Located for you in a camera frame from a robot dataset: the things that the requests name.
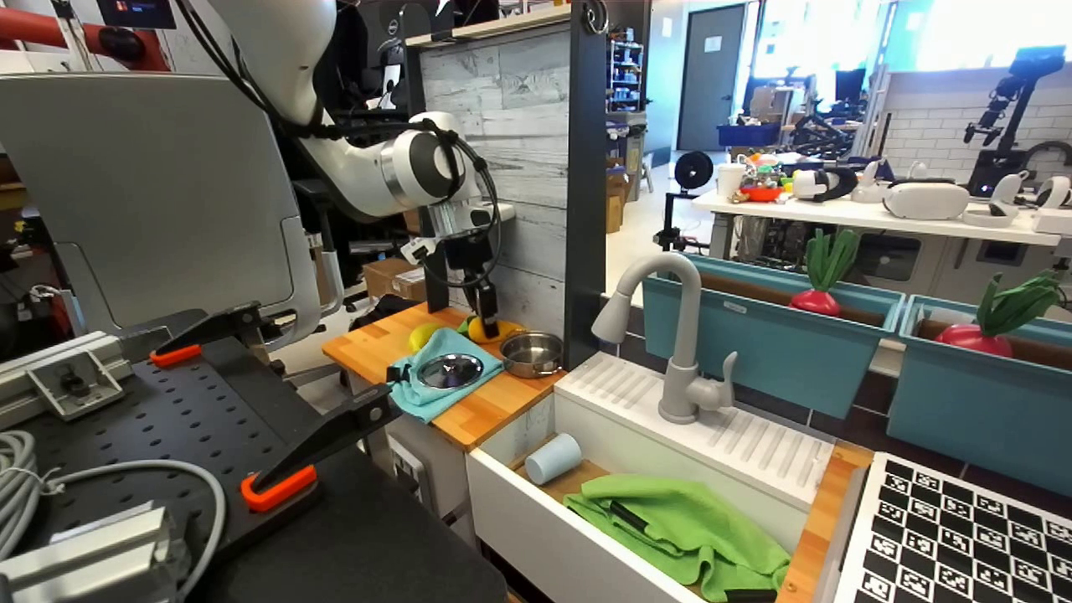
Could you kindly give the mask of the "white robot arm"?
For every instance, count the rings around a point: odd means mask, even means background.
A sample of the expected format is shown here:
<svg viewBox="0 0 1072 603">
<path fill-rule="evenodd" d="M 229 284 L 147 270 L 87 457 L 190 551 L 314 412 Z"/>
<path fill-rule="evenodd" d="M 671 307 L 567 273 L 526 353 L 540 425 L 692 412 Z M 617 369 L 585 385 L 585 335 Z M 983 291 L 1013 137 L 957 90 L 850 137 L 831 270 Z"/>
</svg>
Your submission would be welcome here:
<svg viewBox="0 0 1072 603">
<path fill-rule="evenodd" d="M 424 242 L 453 267 L 479 326 L 500 331 L 492 226 L 503 205 L 486 157 L 443 111 L 402 111 L 363 87 L 369 25 L 360 0 L 175 0 L 196 39 L 314 178 L 360 219 L 428 213 Z"/>
</svg>

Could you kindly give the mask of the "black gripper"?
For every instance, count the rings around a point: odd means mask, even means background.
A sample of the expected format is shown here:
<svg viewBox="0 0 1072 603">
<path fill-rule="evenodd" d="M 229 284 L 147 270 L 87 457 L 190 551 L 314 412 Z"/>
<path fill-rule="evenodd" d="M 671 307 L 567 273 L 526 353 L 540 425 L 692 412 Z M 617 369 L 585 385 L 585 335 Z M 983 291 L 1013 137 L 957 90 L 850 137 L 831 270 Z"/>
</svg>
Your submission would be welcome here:
<svg viewBox="0 0 1072 603">
<path fill-rule="evenodd" d="M 462 284 L 477 284 L 477 315 L 486 338 L 500 335 L 500 297 L 488 280 L 503 245 L 505 224 L 517 219 L 513 205 L 486 205 L 470 211 L 470 226 L 462 230 L 428 230 L 412 233 L 402 245 L 402 259 L 412 265 L 426 265 L 426 306 L 428 311 L 448 307 L 447 265 L 460 270 Z"/>
</svg>

